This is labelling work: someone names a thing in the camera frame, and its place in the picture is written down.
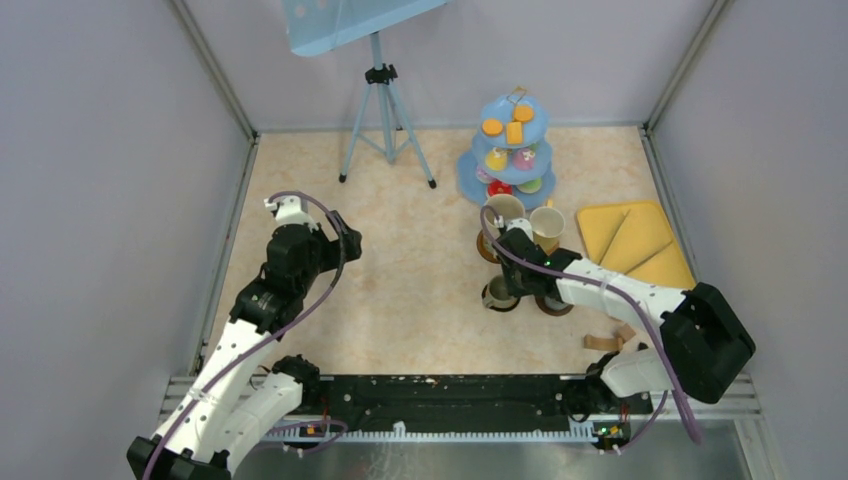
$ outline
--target blue plate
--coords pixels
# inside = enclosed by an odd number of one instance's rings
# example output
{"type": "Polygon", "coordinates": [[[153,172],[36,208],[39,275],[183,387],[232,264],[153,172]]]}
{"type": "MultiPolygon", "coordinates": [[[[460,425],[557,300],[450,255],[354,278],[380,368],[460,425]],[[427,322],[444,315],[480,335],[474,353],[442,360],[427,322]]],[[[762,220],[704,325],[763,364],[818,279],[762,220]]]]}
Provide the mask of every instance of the blue plate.
{"type": "Polygon", "coordinates": [[[524,130],[524,143],[520,145],[508,145],[506,143],[506,124],[512,121],[512,110],[515,105],[506,99],[507,95],[501,95],[494,102],[483,107],[480,114],[480,127],[477,129],[483,135],[489,145],[501,148],[522,148],[533,145],[545,136],[548,130],[548,112],[539,105],[534,97],[525,96],[518,102],[519,105],[530,105],[533,107],[533,120],[522,126],[524,130]],[[483,121],[487,118],[496,118],[504,124],[504,132],[500,135],[490,137],[483,133],[483,121]]]}
{"type": "Polygon", "coordinates": [[[495,171],[486,166],[486,155],[491,150],[492,147],[486,143],[486,139],[483,138],[482,133],[474,135],[474,139],[471,141],[471,152],[474,153],[474,157],[477,159],[477,164],[480,165],[486,173],[507,185],[521,185],[522,183],[541,177],[545,174],[545,172],[550,170],[551,158],[554,154],[554,150],[551,148],[551,145],[542,139],[536,148],[536,162],[533,164],[532,169],[519,170],[515,168],[515,166],[512,165],[512,154],[510,154],[507,167],[501,171],[495,171]]]}
{"type": "MultiPolygon", "coordinates": [[[[482,207],[483,204],[486,203],[486,190],[489,185],[477,180],[476,169],[477,161],[474,159],[474,155],[472,155],[471,151],[463,153],[456,162],[457,183],[459,184],[459,190],[467,199],[482,207]]],[[[547,201],[548,197],[550,197],[553,193],[555,186],[556,176],[554,176],[554,173],[548,169],[542,177],[542,188],[540,188],[538,192],[528,194],[519,192],[518,189],[515,189],[514,195],[515,198],[521,200],[521,203],[524,204],[524,208],[527,210],[533,210],[534,208],[544,205],[545,201],[547,201]]]]}

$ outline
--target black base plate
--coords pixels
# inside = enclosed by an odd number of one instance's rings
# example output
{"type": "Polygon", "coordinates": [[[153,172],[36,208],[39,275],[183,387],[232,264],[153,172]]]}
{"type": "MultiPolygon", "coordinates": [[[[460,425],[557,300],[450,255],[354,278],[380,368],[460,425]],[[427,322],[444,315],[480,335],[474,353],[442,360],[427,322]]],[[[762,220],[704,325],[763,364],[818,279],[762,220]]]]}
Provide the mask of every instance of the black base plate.
{"type": "Polygon", "coordinates": [[[543,432],[569,429],[569,415],[649,414],[650,400],[597,393],[598,382],[560,375],[337,375],[323,376],[304,392],[291,415],[323,415],[350,430],[390,432],[403,421],[408,432],[543,432]],[[603,402],[589,398],[603,397],[603,402]]]}

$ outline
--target yellow cloth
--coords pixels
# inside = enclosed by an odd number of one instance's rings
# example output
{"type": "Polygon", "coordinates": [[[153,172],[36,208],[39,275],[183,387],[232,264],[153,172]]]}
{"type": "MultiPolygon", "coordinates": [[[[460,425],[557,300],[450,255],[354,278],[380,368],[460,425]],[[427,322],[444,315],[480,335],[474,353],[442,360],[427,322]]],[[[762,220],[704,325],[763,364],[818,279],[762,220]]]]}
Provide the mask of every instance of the yellow cloth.
{"type": "Polygon", "coordinates": [[[656,202],[584,207],[577,211],[577,225],[594,263],[646,283],[695,286],[680,244],[656,202]]]}

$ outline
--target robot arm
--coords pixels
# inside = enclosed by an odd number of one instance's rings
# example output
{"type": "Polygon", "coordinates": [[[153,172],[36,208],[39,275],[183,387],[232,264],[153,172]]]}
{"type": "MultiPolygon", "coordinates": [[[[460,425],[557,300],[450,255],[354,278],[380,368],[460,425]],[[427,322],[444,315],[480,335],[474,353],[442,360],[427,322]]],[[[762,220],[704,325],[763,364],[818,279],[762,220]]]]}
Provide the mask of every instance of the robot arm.
{"type": "MultiPolygon", "coordinates": [[[[507,288],[514,297],[534,295],[563,307],[587,306],[642,328],[646,325],[634,307],[645,312],[650,327],[662,338],[656,347],[668,357],[683,391],[696,400],[718,402],[756,350],[721,292],[711,285],[698,283],[692,290],[662,287],[607,270],[570,250],[546,255],[533,243],[525,219],[510,222],[498,243],[524,262],[565,274],[555,278],[501,256],[507,288]]],[[[654,349],[606,357],[599,368],[591,373],[599,373],[618,397],[672,389],[654,349]]]]}
{"type": "Polygon", "coordinates": [[[330,241],[306,211],[300,197],[265,201],[278,225],[267,246],[267,262],[259,275],[238,294],[218,345],[171,417],[151,439],[137,437],[127,452],[136,478],[142,478],[153,450],[189,403],[197,404],[182,419],[155,460],[151,479],[218,480],[231,478],[262,436],[301,403],[304,383],[318,370],[301,358],[286,357],[274,365],[261,388],[235,408],[256,368],[276,346],[270,342],[247,352],[292,323],[315,278],[339,266],[341,242],[345,261],[362,254],[362,235],[341,225],[339,239],[330,241]],[[233,361],[241,362],[208,391],[204,387],[233,361]]]}

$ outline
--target wooden stick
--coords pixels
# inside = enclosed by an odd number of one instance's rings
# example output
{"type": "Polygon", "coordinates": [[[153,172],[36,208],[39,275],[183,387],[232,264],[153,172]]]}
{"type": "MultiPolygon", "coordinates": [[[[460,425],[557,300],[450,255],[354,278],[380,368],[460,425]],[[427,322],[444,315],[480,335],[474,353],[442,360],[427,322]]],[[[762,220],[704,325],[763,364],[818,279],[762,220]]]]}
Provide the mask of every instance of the wooden stick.
{"type": "Polygon", "coordinates": [[[636,330],[633,330],[629,324],[624,324],[621,328],[615,331],[615,338],[620,338],[624,343],[630,341],[636,336],[636,330]]]}
{"type": "Polygon", "coordinates": [[[617,352],[624,346],[621,338],[598,338],[593,335],[583,337],[583,348],[602,352],[617,352]]]}

